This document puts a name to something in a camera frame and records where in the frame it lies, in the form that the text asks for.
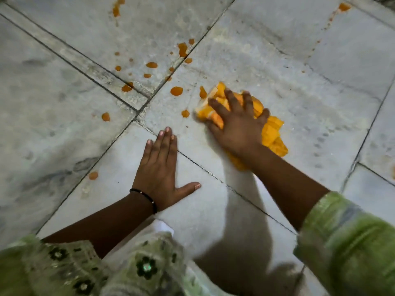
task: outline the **bracelet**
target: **bracelet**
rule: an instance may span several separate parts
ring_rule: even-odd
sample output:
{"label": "bracelet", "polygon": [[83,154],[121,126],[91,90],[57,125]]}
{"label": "bracelet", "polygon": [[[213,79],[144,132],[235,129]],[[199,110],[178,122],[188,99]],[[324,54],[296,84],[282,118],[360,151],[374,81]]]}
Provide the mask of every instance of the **bracelet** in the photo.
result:
{"label": "bracelet", "polygon": [[144,197],[145,197],[146,199],[148,199],[148,200],[151,202],[152,208],[153,208],[153,210],[154,210],[154,215],[158,212],[158,207],[156,206],[155,201],[154,201],[148,194],[144,193],[143,191],[141,191],[141,190],[139,190],[139,189],[134,189],[134,188],[131,188],[131,189],[129,190],[129,192],[130,192],[130,193],[132,193],[132,192],[138,192],[138,193],[140,193],[141,195],[144,195]]}

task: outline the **marble floor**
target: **marble floor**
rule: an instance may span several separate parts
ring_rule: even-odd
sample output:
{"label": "marble floor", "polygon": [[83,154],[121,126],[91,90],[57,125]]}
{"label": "marble floor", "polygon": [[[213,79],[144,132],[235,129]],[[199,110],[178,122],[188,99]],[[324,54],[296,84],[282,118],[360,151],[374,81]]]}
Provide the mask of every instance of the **marble floor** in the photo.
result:
{"label": "marble floor", "polygon": [[394,30],[373,0],[0,3],[0,249],[125,196],[171,126],[177,184],[202,188],[157,218],[196,263],[235,294],[326,295],[262,183],[181,111],[200,86],[249,90],[285,121],[285,160],[395,225]]}

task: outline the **forearm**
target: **forearm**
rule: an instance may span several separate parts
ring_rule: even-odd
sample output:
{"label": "forearm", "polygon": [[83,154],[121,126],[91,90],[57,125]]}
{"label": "forearm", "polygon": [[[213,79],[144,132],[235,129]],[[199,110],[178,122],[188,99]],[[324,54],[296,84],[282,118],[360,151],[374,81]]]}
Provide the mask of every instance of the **forearm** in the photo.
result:
{"label": "forearm", "polygon": [[255,146],[246,154],[244,162],[262,181],[296,230],[318,200],[329,192],[265,146]]}
{"label": "forearm", "polygon": [[89,240],[103,258],[152,214],[151,203],[139,193],[131,193],[116,203],[46,237],[46,243]]}

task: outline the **person's right hand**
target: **person's right hand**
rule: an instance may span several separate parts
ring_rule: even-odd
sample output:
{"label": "person's right hand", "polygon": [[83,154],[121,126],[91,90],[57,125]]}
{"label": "person's right hand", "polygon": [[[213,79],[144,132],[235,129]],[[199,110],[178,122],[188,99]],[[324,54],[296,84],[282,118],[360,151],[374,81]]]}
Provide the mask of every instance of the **person's right hand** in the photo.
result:
{"label": "person's right hand", "polygon": [[262,114],[255,119],[254,105],[247,91],[243,92],[244,108],[232,91],[226,89],[225,96],[229,101],[231,111],[215,99],[209,99],[209,105],[223,119],[224,129],[219,129],[211,120],[208,121],[208,127],[222,148],[243,160],[251,149],[262,145],[262,129],[270,112],[264,109]]}

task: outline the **sleeve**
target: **sleeve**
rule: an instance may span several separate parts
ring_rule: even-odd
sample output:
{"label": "sleeve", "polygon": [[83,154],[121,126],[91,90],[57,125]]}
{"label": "sleeve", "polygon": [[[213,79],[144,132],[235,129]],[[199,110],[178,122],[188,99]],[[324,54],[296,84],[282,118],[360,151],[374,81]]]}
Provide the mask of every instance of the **sleeve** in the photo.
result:
{"label": "sleeve", "polygon": [[395,229],[336,192],[308,214],[294,254],[332,296],[395,295]]}

